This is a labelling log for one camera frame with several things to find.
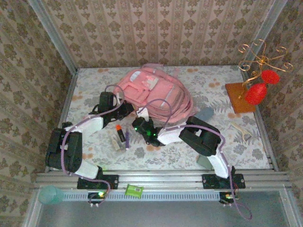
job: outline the red egg-shaped ornament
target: red egg-shaped ornament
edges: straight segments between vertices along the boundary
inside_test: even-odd
[[[245,100],[252,105],[259,105],[267,93],[266,83],[255,84],[247,91]]]
[[[279,75],[272,70],[265,70],[261,75],[262,79],[269,84],[277,84],[280,81]]]

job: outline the gray sponge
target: gray sponge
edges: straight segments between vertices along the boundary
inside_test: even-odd
[[[214,115],[214,110],[210,107],[205,107],[195,114],[195,117],[207,122]]]

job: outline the green cup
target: green cup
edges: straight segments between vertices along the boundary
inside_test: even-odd
[[[58,204],[59,202],[63,201],[63,198],[63,191],[51,185],[44,187],[38,196],[40,203],[46,205]]]

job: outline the wallpaper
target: wallpaper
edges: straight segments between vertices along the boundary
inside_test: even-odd
[[[21,226],[70,73],[27,1],[0,1],[0,226]]]
[[[273,0],[43,0],[79,68],[237,64]]]
[[[302,0],[288,1],[278,21],[267,37],[266,54],[276,55],[275,47],[288,48],[283,60],[293,64],[290,73],[278,72],[277,85],[268,87],[260,108],[279,169],[288,171],[293,189],[303,210],[303,4]],[[273,65],[282,66],[282,61]]]

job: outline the floral tablecloth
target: floral tablecloth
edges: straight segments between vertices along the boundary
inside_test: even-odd
[[[163,70],[172,75],[175,68],[166,66]],[[135,68],[79,69],[67,120],[78,123],[98,103],[105,86],[117,83],[132,69]],[[226,83],[242,81],[237,66],[184,66],[179,69],[178,78],[193,96],[196,108],[214,109],[214,116],[208,123],[218,128],[226,138],[223,151],[229,163],[236,169],[269,168],[254,114],[234,114],[224,87]],[[88,141],[83,142],[83,158],[107,170],[203,169],[196,163],[198,154],[186,143],[172,143],[160,148],[146,145],[131,125],[134,118],[135,115],[130,114],[121,122],[110,123],[91,135]],[[252,137],[244,142],[231,122],[248,130]],[[116,134],[116,123],[122,126],[124,132],[129,129],[131,147],[127,151],[115,151],[110,142],[109,137]]]

